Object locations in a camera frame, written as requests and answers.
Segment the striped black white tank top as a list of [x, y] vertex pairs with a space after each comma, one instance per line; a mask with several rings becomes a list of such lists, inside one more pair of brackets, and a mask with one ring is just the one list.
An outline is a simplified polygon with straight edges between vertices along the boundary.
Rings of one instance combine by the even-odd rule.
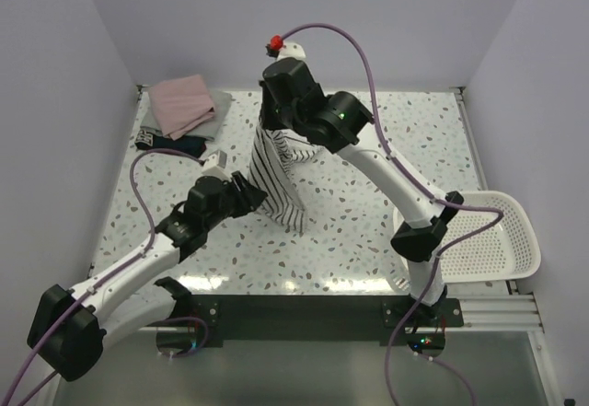
[[254, 133], [248, 181], [266, 193], [257, 212], [272, 222], [303, 233], [306, 207], [293, 181], [293, 168], [312, 160], [322, 148], [285, 130], [266, 130], [259, 123]]

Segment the pink tank top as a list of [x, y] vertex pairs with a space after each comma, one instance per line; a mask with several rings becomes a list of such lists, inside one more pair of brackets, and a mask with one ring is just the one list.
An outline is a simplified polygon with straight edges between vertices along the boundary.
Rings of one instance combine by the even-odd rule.
[[148, 88], [162, 134], [178, 140], [214, 117], [214, 102], [201, 75], [162, 81]]

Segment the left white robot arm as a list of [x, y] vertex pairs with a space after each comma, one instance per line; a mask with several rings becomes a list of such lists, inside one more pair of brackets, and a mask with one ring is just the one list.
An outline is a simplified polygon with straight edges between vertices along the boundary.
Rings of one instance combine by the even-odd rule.
[[201, 176], [146, 241], [93, 278], [41, 296], [28, 346], [67, 381], [85, 375], [101, 357], [107, 319], [135, 291], [205, 245], [227, 218], [256, 211], [267, 193], [236, 171], [225, 179]]

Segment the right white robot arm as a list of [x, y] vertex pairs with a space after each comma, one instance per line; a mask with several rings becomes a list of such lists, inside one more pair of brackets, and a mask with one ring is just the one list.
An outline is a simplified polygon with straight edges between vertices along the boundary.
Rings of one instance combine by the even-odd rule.
[[441, 270], [434, 265], [447, 226], [461, 195], [427, 186], [400, 155], [387, 156], [375, 134], [375, 119], [353, 94], [325, 94], [305, 62], [286, 57], [264, 69], [260, 81], [260, 117], [266, 130], [291, 130], [312, 145], [361, 171], [397, 207], [403, 217], [391, 239], [410, 276], [412, 319], [432, 325], [443, 314], [445, 294]]

